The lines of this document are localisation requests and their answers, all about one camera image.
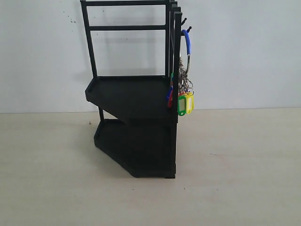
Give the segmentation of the key ring with coloured tags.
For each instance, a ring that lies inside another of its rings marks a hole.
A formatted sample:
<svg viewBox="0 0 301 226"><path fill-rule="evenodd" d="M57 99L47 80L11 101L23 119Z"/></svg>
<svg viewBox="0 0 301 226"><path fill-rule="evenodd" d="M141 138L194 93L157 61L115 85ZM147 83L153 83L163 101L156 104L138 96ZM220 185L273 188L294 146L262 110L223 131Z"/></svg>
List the key ring with coloured tags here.
<svg viewBox="0 0 301 226"><path fill-rule="evenodd" d="M194 109L194 90L193 83L188 78L191 57L191 42L189 30L181 30L181 35L185 37L185 45L187 51L187 65L184 66L183 58L179 54L179 78L178 78L178 98L177 98L177 114L184 116L190 114Z"/></svg>

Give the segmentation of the black two-tier shelf rack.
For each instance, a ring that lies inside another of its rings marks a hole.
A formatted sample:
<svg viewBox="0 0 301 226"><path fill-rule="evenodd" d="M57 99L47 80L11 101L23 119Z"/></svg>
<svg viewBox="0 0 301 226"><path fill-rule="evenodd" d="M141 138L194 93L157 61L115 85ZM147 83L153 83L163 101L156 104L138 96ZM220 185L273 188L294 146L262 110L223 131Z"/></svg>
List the black two-tier shelf rack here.
<svg viewBox="0 0 301 226"><path fill-rule="evenodd" d="M86 100L98 107L94 144L135 178L175 178L181 35L186 19L175 0L83 0L81 11L93 78ZM165 23L91 25L88 7L164 6ZM99 76L93 31L165 32L164 75Z"/></svg>

